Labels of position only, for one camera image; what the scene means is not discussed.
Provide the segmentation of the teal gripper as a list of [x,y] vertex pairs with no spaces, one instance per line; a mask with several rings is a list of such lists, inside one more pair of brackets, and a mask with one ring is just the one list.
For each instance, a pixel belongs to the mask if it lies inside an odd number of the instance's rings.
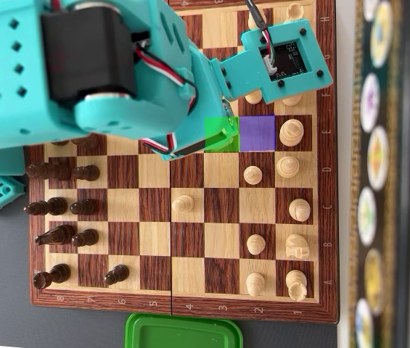
[[164,160],[174,160],[201,150],[222,149],[227,145],[227,130],[231,136],[228,146],[239,146],[239,118],[223,97],[211,61],[191,41],[185,52],[191,62],[189,69],[171,67],[153,54],[150,47],[141,48],[142,64],[157,77],[165,77],[171,85],[163,90],[179,93],[178,101],[168,97],[169,104],[142,127],[148,131],[164,122],[170,128],[158,136],[141,138],[144,146],[161,154]]

